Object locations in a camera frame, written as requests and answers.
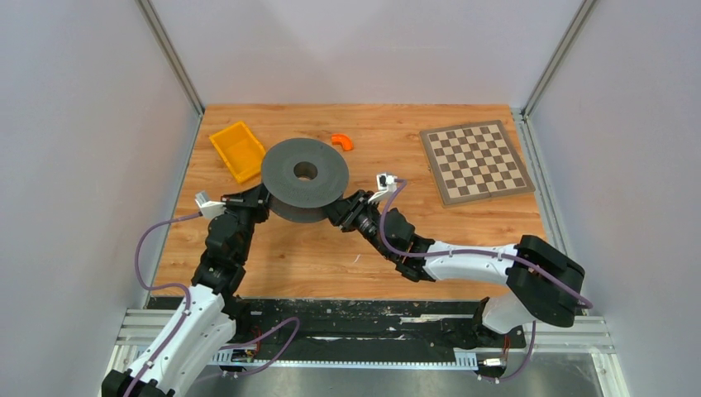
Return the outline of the black cable spool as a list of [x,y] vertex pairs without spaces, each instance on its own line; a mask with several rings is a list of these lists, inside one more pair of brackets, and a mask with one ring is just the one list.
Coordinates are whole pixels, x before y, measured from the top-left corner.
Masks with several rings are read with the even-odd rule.
[[260,169],[269,209],[296,223],[320,222],[323,208],[343,197],[350,174],[344,158],[328,144],[291,138],[272,146]]

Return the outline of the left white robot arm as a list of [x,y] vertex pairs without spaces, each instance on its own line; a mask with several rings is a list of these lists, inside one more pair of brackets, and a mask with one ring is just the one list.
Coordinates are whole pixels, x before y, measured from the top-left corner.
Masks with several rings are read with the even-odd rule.
[[255,225],[269,217],[270,193],[259,184],[212,201],[195,196],[193,218],[209,221],[205,251],[184,298],[142,355],[124,371],[111,370],[103,396],[183,396],[225,342],[244,342],[252,319],[234,293],[245,275]]

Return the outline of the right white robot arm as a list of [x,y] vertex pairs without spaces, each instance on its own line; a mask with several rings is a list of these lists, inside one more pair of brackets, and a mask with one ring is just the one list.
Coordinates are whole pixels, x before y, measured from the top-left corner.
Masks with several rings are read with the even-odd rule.
[[593,306],[581,294],[583,267],[539,237],[524,235],[505,246],[451,245],[417,235],[397,209],[380,211],[370,196],[360,190],[322,210],[333,226],[357,231],[413,282],[473,280],[508,287],[506,294],[484,299],[474,314],[472,333],[483,345],[536,320],[569,328],[579,309]]

